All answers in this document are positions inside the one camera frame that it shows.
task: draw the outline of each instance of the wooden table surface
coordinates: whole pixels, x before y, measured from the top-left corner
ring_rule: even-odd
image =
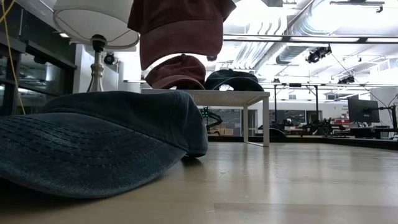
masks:
[[[326,144],[210,143],[161,178],[102,200],[0,181],[0,223],[397,223],[398,154]]]

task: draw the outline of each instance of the white table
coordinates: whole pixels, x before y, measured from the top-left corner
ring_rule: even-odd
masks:
[[[143,89],[143,94],[167,93],[175,90]],[[190,94],[197,106],[238,106],[243,107],[243,140],[258,146],[269,146],[269,93],[258,91],[216,91],[183,90]],[[262,101],[263,143],[249,142],[248,107]]]

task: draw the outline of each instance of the spotlight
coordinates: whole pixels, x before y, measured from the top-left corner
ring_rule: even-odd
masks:
[[[310,55],[305,60],[308,63],[317,63],[328,54],[331,54],[330,44],[328,47],[318,47],[316,50],[310,51]]]
[[[114,52],[106,53],[104,58],[104,63],[107,65],[115,65],[119,62],[119,60],[114,56]]]
[[[350,84],[350,83],[354,83],[354,82],[355,82],[354,76],[349,75],[346,78],[339,79],[337,84]]]

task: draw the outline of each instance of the lamp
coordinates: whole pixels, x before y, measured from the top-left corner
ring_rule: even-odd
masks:
[[[53,8],[55,25],[73,40],[90,44],[95,51],[87,92],[103,91],[101,53],[104,49],[126,49],[139,41],[128,29],[133,0],[58,0]]]

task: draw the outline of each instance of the yellow wire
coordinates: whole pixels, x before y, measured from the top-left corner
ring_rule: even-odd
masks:
[[[8,14],[8,12],[11,10],[12,6],[14,5],[15,0],[13,0],[10,4],[10,6],[8,7],[6,12],[3,12],[2,17],[0,18],[0,23],[3,21],[3,19],[6,17],[6,15]]]
[[[6,8],[5,8],[5,6],[4,6],[4,5],[5,5],[5,2],[4,2],[4,0],[2,0],[2,13],[3,13],[3,16],[2,16],[2,18],[0,19],[0,23],[4,20],[4,26],[6,27],[6,37],[7,37],[7,45],[8,45],[8,54],[9,54],[9,58],[10,58],[10,62],[11,62],[12,74],[14,75],[14,81],[15,81],[16,90],[18,91],[18,86],[19,86],[19,85],[18,85],[17,75],[16,75],[16,73],[15,73],[14,61],[13,61],[13,59],[12,59],[11,44],[10,44],[10,38],[9,38],[9,35],[8,35],[8,25],[7,25],[7,19],[6,19],[7,14],[8,14],[8,12],[11,10],[11,7],[12,7],[12,5],[13,5],[14,3],[15,3],[15,0],[12,0],[10,6],[9,6],[8,9],[6,10]],[[18,94],[18,99],[19,99],[19,103],[21,104],[22,113],[25,115],[26,112],[25,112],[24,105],[22,104],[22,98],[21,98],[21,95],[20,95],[20,94]]]

